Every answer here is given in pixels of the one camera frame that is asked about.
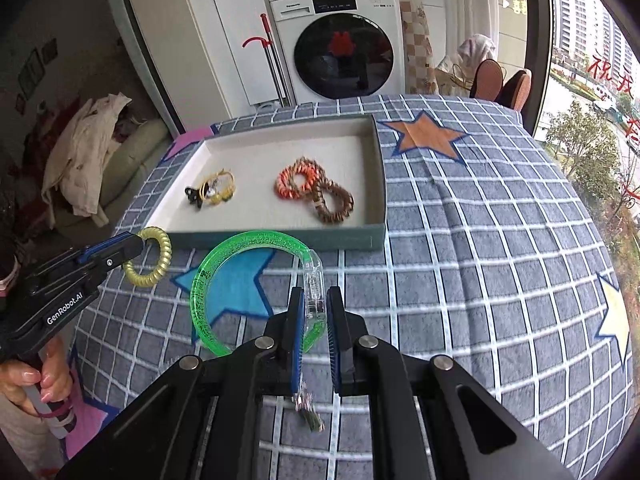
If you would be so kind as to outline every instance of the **washing machine door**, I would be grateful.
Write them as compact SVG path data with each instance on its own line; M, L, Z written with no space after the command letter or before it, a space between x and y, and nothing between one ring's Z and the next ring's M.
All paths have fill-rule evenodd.
M383 30L357 14L318 18L300 34L293 51L300 79L328 99L370 95L391 74L394 53Z

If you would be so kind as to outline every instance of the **blue checkered tablecloth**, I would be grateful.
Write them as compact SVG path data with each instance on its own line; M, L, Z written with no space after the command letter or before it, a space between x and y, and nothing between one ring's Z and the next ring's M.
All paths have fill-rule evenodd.
M305 104L227 121L219 131L311 117L372 114L412 120L424 110L470 136L456 142L460 164L426 150L392 155L398 134L378 124L387 195L387 236L379 252L321 253L327 286L348 310L402 352L444 352L540 439L576 478L593 478L619 444L632 408L631 352L596 338L606 301L597 274L617 286L587 210L561 170L498 105L439 96L370 96ZM137 232L195 146L160 164L120 221ZM207 251L177 250L171 276ZM143 255L153 265L155 248ZM277 253L260 277L274 312L302 284L297 259ZM214 330L230 346L262 334L264 322L225 314ZM191 344L188 296L168 279L135 288L120 269L76 330L84 387L122 408ZM285 399L266 399L260 480L372 478L368 405L332 392L326 338L303 373L326 425L310 433Z

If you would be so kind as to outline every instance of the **sofa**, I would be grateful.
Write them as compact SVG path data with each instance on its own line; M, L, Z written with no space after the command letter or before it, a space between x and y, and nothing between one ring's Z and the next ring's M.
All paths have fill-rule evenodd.
M74 246L96 244L109 238L171 143L172 137L161 119L139 126L113 153L104 170L100 206L109 223L99 228L91 218L73 215L65 200L56 200L56 231Z

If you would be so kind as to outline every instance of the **green bangle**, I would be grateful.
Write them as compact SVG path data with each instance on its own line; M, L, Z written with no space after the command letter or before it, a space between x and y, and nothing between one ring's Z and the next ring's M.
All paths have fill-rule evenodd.
M293 254L302 263L305 312L307 319L312 320L311 327L306 331L303 339L303 352L308 352L324 332L326 325L324 276L322 262L316 252L296 238L277 231L248 231L228 238L207 254L191 286L191 320L203 345L216 357L231 354L231 350L214 335L207 320L206 297L209 284L218 269L229 258L249 249L261 247L280 249Z

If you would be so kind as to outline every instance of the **yellow star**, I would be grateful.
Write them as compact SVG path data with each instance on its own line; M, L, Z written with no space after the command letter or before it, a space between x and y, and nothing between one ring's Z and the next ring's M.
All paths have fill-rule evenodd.
M598 275L598 277L605 300L607 300L607 311L597 335L616 338L618 351L620 352L620 362L624 365L630 332L625 302L622 299L622 293L617 288L611 285L603 276Z
M393 155L400 155L415 148L427 148L462 162L462 157L453 142L468 134L438 126L424 111L421 111L413 121L393 121L382 124L401 134Z

